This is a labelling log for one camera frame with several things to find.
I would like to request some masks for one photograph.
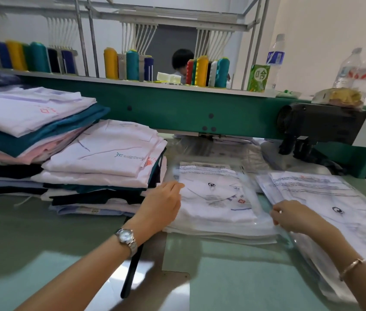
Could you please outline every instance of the hand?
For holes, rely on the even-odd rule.
[[[282,201],[273,206],[270,215],[274,225],[280,225],[286,231],[303,233],[312,239],[317,238],[331,229],[333,225],[327,222],[312,209],[298,201]]]
[[[182,188],[184,184],[177,181],[161,184],[147,195],[137,213],[124,224],[123,228],[133,230],[138,245],[175,220]]]

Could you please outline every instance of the juice box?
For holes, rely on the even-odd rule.
[[[269,65],[259,64],[255,64],[251,67],[248,80],[248,92],[263,93],[265,91],[270,68]]]

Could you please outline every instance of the blue bottle label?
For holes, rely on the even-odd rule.
[[[285,52],[282,52],[282,51],[271,51],[268,53],[266,63],[281,65],[282,62],[284,61],[284,55],[285,55]]]

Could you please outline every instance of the teal garment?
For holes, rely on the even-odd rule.
[[[151,178],[153,177],[153,174],[159,165],[159,162],[163,159],[163,154],[166,151],[166,148],[164,151],[160,154],[159,159],[156,160],[155,164],[153,165],[153,169],[151,170],[149,183],[151,181]],[[125,187],[109,187],[109,186],[97,186],[97,185],[82,185],[82,184],[52,184],[52,188],[59,188],[59,189],[65,189],[70,191],[77,191],[77,193],[89,193],[96,190],[102,190],[102,189],[108,189],[108,190],[130,190],[130,191],[136,191],[139,194],[141,192],[146,191],[146,188],[125,188]]]
[[[110,112],[110,108],[100,104],[93,104],[82,112],[51,122],[39,130],[19,138],[0,131],[0,151],[12,157],[18,157],[18,155],[40,140],[90,125],[108,112]]]

